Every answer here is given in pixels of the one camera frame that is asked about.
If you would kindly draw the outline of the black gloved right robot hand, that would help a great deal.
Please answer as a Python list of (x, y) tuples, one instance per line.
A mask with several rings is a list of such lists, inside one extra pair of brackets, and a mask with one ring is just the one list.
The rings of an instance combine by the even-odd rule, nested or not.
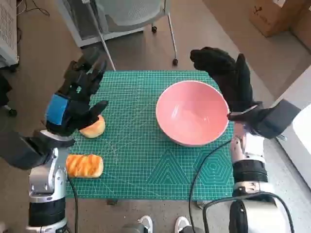
[(242, 53), (233, 59), (224, 50), (204, 47), (192, 50), (190, 59), (196, 70), (207, 72), (217, 83), (231, 112), (244, 112), (255, 105), (250, 70)]

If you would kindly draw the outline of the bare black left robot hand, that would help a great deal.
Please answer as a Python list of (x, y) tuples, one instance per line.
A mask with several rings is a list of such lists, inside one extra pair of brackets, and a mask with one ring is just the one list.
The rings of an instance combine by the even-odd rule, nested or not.
[(52, 96), (46, 110), (46, 128), (49, 132), (70, 136), (99, 119), (108, 105), (101, 100), (90, 106), (90, 100), (100, 87), (107, 61), (100, 48), (83, 50), (77, 61), (71, 61), (64, 73), (64, 83)]

